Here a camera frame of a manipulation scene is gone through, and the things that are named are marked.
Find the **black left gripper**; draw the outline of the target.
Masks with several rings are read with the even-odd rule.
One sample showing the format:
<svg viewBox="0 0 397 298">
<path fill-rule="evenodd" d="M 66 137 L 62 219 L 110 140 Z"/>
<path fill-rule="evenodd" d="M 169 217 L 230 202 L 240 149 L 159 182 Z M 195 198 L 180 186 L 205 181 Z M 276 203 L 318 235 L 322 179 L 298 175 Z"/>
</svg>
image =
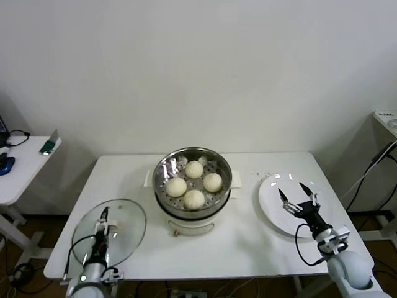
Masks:
<svg viewBox="0 0 397 298">
<path fill-rule="evenodd" d="M 108 232 L 108 214 L 109 206 L 106 206 L 99 219 L 99 231 L 96 233 L 95 243 L 92 247 L 92 259 L 95 263 L 100 263 L 107 266 L 106 253 L 108 249 L 108 236 L 105 232 Z"/>
</svg>

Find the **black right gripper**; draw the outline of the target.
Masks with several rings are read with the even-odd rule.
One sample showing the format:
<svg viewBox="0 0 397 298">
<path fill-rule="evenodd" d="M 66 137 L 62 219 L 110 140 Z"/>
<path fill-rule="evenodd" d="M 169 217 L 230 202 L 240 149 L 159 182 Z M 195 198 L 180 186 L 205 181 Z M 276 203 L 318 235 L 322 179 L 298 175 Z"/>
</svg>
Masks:
<svg viewBox="0 0 397 298">
<path fill-rule="evenodd" d="M 292 204 L 287 199 L 286 195 L 281 189 L 278 189 L 280 199 L 283 203 L 283 208 L 290 214 L 295 215 L 297 218 L 303 219 L 309 226 L 313 238 L 316 238 L 320 233 L 325 230 L 332 229 L 332 225 L 326 223 L 319 214 L 319 202 L 318 194 L 314 193 L 308 186 L 299 182 L 304 193 L 310 198 L 310 201 L 306 201 L 297 205 Z"/>
</svg>

